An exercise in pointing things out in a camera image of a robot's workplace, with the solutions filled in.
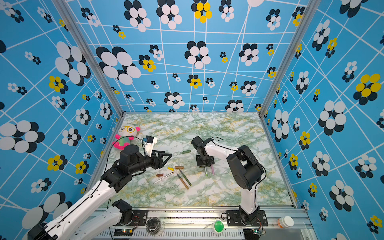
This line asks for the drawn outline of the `green gel pen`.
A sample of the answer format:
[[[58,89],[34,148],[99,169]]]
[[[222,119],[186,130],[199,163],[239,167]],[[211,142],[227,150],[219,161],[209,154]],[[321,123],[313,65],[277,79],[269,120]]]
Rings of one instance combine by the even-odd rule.
[[[187,176],[183,173],[182,170],[180,170],[180,173],[182,174],[182,176],[184,177],[184,179],[187,181],[187,183],[189,184],[189,186],[192,186],[191,182],[189,181],[189,179],[188,179]]]

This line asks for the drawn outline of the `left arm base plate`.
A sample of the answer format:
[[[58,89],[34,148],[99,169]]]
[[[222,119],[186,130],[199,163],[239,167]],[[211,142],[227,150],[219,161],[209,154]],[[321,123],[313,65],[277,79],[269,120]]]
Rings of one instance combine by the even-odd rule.
[[[119,224],[121,226],[145,226],[148,220],[147,210],[133,209],[122,214]]]

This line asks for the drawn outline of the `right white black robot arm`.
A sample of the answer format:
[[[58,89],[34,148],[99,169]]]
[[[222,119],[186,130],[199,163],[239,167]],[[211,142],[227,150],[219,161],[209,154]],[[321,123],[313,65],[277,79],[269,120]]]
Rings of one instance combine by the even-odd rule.
[[[199,136],[194,137],[191,144],[198,153],[198,167],[211,167],[215,159],[228,163],[235,182],[242,188],[240,216],[246,224],[253,221],[260,211],[257,203],[258,187],[267,173],[250,148],[245,145],[239,148],[220,145],[213,138],[202,140]]]

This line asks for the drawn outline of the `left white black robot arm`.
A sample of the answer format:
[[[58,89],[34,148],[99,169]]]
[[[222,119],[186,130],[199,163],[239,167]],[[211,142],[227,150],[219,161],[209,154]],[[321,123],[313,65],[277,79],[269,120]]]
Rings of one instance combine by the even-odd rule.
[[[126,146],[120,157],[100,180],[68,210],[49,223],[38,224],[27,235],[29,240],[91,240],[107,228],[117,224],[128,225],[134,219],[133,208],[118,200],[102,214],[89,217],[107,200],[115,196],[134,176],[148,168],[161,169],[173,155],[156,151],[153,145],[140,153],[137,145]]]

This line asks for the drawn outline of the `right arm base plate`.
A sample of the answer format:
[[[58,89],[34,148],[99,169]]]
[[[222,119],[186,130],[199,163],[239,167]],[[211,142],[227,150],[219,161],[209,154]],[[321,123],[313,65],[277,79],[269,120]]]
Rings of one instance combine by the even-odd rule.
[[[228,210],[227,224],[230,227],[267,227],[268,220],[265,211],[256,210],[252,214],[247,214],[242,210]]]

